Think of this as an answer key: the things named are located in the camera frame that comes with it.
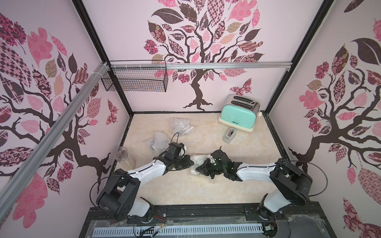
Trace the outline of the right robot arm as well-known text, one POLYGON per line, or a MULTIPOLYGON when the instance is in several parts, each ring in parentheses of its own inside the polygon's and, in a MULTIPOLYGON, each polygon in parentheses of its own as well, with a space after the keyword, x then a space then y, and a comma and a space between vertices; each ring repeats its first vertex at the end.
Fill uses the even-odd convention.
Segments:
POLYGON ((289 204, 305 205, 313 183, 313 179, 291 161, 278 159, 275 163, 260 165, 233 162, 221 149, 211 153, 195 170, 211 179, 223 175, 231 181, 273 183, 276 190, 264 195, 259 205, 259 211, 267 213, 276 213, 289 204))

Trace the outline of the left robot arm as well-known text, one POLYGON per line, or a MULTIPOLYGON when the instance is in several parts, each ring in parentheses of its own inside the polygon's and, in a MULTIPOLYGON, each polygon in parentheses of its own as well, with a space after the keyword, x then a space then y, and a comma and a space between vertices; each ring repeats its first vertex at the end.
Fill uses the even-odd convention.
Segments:
POLYGON ((190 155, 174 157, 172 160, 157 156, 151 163, 138 169, 118 169, 98 195, 96 205, 118 222, 126 220, 128 216, 150 220, 153 204, 137 197, 140 187, 169 171, 181 171, 193 165, 190 155))

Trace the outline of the grey tape dispenser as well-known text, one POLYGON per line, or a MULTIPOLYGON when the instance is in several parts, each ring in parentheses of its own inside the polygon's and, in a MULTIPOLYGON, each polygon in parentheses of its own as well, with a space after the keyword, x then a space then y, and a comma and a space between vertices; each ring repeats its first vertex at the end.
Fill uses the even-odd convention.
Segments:
POLYGON ((237 130, 235 128, 230 128, 223 137, 223 141, 227 144, 231 143, 231 141, 235 138, 236 134, 237 130))

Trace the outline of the clear drinking glass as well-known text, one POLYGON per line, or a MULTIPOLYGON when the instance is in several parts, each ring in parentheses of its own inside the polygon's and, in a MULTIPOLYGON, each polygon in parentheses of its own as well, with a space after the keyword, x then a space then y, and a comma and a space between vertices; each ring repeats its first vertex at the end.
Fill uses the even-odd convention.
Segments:
POLYGON ((135 161, 132 159, 127 148, 124 146, 118 148, 118 151, 115 154, 115 160, 125 171, 134 170, 136 168, 135 161))

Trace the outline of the mint green toaster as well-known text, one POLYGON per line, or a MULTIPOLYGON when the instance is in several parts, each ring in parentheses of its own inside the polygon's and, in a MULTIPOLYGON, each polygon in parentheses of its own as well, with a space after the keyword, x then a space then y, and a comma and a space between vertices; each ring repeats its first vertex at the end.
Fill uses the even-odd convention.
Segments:
POLYGON ((218 121, 232 128, 253 132, 261 104, 253 99, 231 94, 222 108, 218 121))

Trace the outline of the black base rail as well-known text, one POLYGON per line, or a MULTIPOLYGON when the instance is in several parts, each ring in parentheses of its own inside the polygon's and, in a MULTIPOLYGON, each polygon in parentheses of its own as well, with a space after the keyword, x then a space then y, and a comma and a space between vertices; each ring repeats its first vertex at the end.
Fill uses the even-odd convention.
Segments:
MULTIPOLYGON (((146 224, 164 221, 188 221, 197 218, 222 218, 244 217, 246 221, 265 221, 259 215, 257 209, 259 203, 236 203, 236 204, 193 204, 193 205, 155 205, 147 217, 127 217, 127 224, 146 224)), ((318 202, 309 202, 305 206, 288 205, 281 208, 286 217, 291 215, 323 215, 323 210, 318 202)), ((90 208, 85 218, 84 225, 92 221, 108 221, 116 223, 112 217, 97 208, 90 208)))

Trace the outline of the aluminium rail back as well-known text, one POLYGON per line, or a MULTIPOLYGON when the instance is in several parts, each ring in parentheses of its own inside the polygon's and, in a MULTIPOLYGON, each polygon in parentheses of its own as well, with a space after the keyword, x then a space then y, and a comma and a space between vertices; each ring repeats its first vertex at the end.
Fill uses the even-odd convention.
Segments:
POLYGON ((226 62, 226 63, 136 63, 136 64, 112 64, 111 68, 138 68, 138 69, 248 69, 248 68, 290 68, 292 62, 287 61, 262 61, 262 62, 226 62))

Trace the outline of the aluminium rail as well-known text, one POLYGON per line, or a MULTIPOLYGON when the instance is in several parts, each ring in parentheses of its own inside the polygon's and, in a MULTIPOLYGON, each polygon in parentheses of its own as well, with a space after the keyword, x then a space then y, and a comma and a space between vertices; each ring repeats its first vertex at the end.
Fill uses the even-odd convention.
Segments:
POLYGON ((95 85, 108 69, 109 67, 107 66, 107 63, 104 62, 94 70, 75 98, 65 108, 63 114, 59 116, 53 124, 47 135, 37 144, 29 158, 22 164, 16 174, 4 187, 3 192, 1 193, 1 220, 5 218, 19 195, 48 156, 48 153, 63 134, 66 127, 68 127, 79 107, 85 102, 85 99, 90 95, 95 85))
POLYGON ((136 63, 136 64, 112 64, 111 68, 138 68, 138 69, 248 69, 248 68, 290 68, 292 62, 287 61, 262 61, 262 62, 226 62, 226 63, 136 63))

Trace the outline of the aluminium rail left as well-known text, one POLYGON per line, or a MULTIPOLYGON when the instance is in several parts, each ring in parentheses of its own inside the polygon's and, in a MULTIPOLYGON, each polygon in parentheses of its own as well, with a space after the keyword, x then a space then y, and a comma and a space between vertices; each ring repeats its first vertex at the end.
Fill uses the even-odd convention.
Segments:
POLYGON ((65 108, 63 114, 59 116, 53 124, 47 135, 37 144, 29 158, 22 164, 16 174, 4 187, 3 192, 1 193, 1 220, 5 218, 19 195, 48 156, 48 153, 63 134, 66 127, 68 127, 79 107, 85 102, 85 99, 90 95, 95 85, 108 69, 109 67, 107 66, 107 63, 104 62, 94 70, 75 98, 65 108))

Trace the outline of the black corner frame post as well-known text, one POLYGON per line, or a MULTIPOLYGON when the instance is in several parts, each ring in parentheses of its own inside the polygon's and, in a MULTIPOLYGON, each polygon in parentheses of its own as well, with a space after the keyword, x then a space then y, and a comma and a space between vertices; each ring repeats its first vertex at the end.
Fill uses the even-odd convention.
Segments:
POLYGON ((74 5, 74 8, 76 10, 76 12, 78 13, 92 43, 93 43, 93 46, 95 47, 95 50, 97 51, 101 61, 103 63, 106 63, 106 66, 108 67, 109 69, 109 73, 111 74, 111 80, 112 80, 112 83, 113 85, 115 86, 115 89, 116 89, 116 92, 118 93, 121 101, 122 101, 122 104, 123 106, 125 107, 128 115, 132 118, 133 115, 134 115, 134 112, 122 90, 122 87, 117 79, 117 77, 115 76, 113 70, 111 69, 111 62, 107 56, 107 53, 101 43, 101 40, 96 32, 96 29, 90 19, 90 16, 86 10, 86 7, 83 3, 83 1, 81 0, 72 0, 71 1, 74 5))

